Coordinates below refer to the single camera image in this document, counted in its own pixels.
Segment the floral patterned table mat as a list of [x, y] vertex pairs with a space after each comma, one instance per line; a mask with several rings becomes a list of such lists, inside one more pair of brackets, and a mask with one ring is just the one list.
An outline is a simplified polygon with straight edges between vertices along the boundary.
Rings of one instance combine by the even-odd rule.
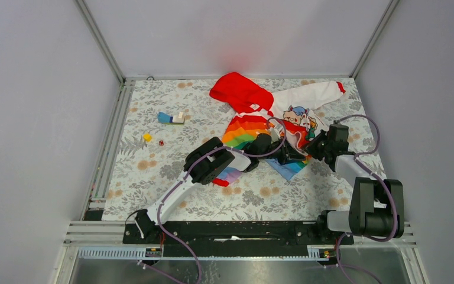
[[[122, 221], [161, 197], [183, 170], [186, 156], [223, 136], [234, 110], [210, 97], [214, 80], [139, 80], [132, 92], [103, 220]], [[182, 125], [158, 122], [159, 112], [183, 112]], [[146, 143], [145, 133], [153, 139]], [[171, 215], [176, 221], [313, 220], [325, 209], [347, 210], [352, 187], [328, 166], [311, 159], [292, 179], [263, 160], [227, 187], [192, 190]]]

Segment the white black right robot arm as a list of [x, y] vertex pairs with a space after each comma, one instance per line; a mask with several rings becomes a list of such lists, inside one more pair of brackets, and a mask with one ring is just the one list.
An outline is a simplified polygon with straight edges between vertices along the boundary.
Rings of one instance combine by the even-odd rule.
[[383, 179], [349, 150], [349, 128], [332, 124], [306, 147], [312, 158], [345, 179], [353, 188], [347, 211], [323, 211], [317, 218], [316, 238], [329, 244], [339, 233], [385, 242], [404, 233], [403, 184]]

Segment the blue white toy block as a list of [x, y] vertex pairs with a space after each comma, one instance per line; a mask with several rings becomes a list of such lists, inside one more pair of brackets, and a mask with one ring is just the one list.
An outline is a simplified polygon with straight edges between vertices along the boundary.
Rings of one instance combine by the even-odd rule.
[[179, 112], [177, 115], [168, 115], [164, 112], [159, 112], [157, 119], [162, 124], [182, 125], [185, 122], [183, 112]]

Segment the small yellow cube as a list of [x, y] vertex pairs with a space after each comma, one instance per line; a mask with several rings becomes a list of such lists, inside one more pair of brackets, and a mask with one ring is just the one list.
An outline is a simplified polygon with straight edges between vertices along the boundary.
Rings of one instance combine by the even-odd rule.
[[148, 143], [148, 142], [150, 142], [150, 141], [153, 139], [153, 137], [152, 137], [151, 134], [145, 133], [145, 134], [142, 136], [142, 139], [143, 139], [146, 143]]

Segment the rainbow red white kids jacket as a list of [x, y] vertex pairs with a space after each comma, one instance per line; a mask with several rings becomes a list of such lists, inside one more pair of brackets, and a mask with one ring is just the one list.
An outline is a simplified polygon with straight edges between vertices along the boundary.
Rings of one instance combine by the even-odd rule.
[[229, 104], [235, 111], [222, 137], [225, 145], [242, 149], [257, 135], [269, 134], [267, 120], [276, 117], [286, 126], [289, 145], [301, 150], [326, 127], [315, 110], [338, 100], [345, 92], [343, 84], [338, 81], [269, 92], [251, 79], [232, 72], [214, 84], [210, 96]]

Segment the aluminium frame rails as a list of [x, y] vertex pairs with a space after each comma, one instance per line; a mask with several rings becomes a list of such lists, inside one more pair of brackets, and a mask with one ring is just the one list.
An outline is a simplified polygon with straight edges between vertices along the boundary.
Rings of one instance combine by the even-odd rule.
[[[123, 103], [127, 103], [126, 106], [129, 105], [129, 100], [134, 90], [135, 82], [137, 80], [143, 80], [142, 78], [145, 77], [147, 77], [146, 80], [154, 80], [155, 78], [151, 75], [143, 75], [143, 77], [129, 77], [123, 75], [118, 64], [116, 63], [114, 55], [109, 50], [109, 45], [103, 37], [102, 32], [100, 31], [86, 1], [76, 0], [74, 1], [74, 3], [78, 8], [89, 31], [93, 35], [93, 38], [100, 48], [102, 55], [108, 62], [111, 70], [114, 72], [120, 84], [119, 87], [121, 90], [118, 91], [116, 101], [111, 111], [109, 124], [104, 134], [102, 148], [99, 151], [99, 157], [97, 158], [96, 162], [96, 169], [92, 177], [93, 185], [89, 188], [88, 195], [83, 204], [83, 214], [81, 215], [81, 217], [79, 217], [79, 221], [72, 221], [70, 225], [85, 225], [87, 226], [86, 228], [89, 229], [106, 229], [111, 228], [111, 226], [115, 226], [114, 228], [120, 229], [119, 227], [122, 226], [122, 221], [105, 223], [104, 221], [86, 221], [85, 215], [87, 212], [90, 213], [89, 205], [94, 203], [94, 200], [98, 200], [93, 197], [94, 194], [102, 191], [104, 194], [107, 193], [109, 174], [111, 174], [112, 170], [114, 169], [114, 161], [116, 159], [116, 142], [120, 141], [123, 130], [122, 117], [123, 114], [126, 115], [128, 112], [122, 111]], [[389, 1], [379, 23], [377, 24], [372, 36], [368, 40], [365, 50], [362, 52], [358, 63], [355, 65], [351, 75], [347, 76], [354, 79], [358, 77], [361, 69], [363, 68], [370, 53], [372, 52], [372, 49], [375, 47], [379, 37], [381, 36], [384, 28], [387, 26], [399, 3], [400, 1]], [[67, 234], [67, 237], [64, 241], [64, 248], [62, 249], [61, 257], [59, 257], [59, 260], [56, 264], [57, 267], [55, 268], [55, 275], [52, 276], [53, 278], [52, 280], [50, 280], [50, 283], [71, 283], [76, 272], [75, 270], [78, 265], [78, 260], [80, 259], [80, 249], [92, 247], [92, 245], [96, 244], [103, 244], [103, 249], [116, 248], [116, 246], [122, 245], [121, 242], [115, 242], [112, 244], [110, 241], [103, 239], [102, 237], [114, 237], [109, 235], [109, 232], [107, 230], [100, 232], [97, 231], [95, 233], [95, 237], [92, 238], [93, 240], [91, 240], [90, 238], [88, 238], [88, 241], [75, 240], [74, 243], [71, 242], [74, 239], [71, 239], [69, 237], [70, 233]], [[407, 269], [410, 283], [430, 283], [426, 274], [426, 269], [424, 268], [423, 262], [420, 258], [420, 253], [416, 242], [413, 241], [409, 244], [399, 246], [400, 247], [397, 248], [402, 252], [403, 262]]]

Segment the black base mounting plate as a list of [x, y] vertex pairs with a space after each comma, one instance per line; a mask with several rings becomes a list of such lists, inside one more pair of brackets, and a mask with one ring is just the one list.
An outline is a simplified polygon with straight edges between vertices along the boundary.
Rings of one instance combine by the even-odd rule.
[[166, 257], [308, 257], [333, 249], [341, 236], [307, 221], [169, 221], [162, 227], [127, 224], [124, 244], [161, 248]]

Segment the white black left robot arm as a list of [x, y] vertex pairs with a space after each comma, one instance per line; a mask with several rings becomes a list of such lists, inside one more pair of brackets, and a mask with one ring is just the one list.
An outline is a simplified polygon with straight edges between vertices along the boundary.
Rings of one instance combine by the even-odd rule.
[[168, 221], [175, 207], [193, 189], [212, 183], [226, 169], [250, 172], [262, 159], [286, 165], [302, 162], [306, 155], [292, 147], [285, 137], [274, 141], [268, 134], [259, 134], [241, 149], [222, 144], [217, 137], [211, 138], [186, 157], [183, 171], [172, 187], [147, 209], [138, 211], [135, 216], [137, 236], [145, 243], [155, 242], [160, 235], [159, 226]]

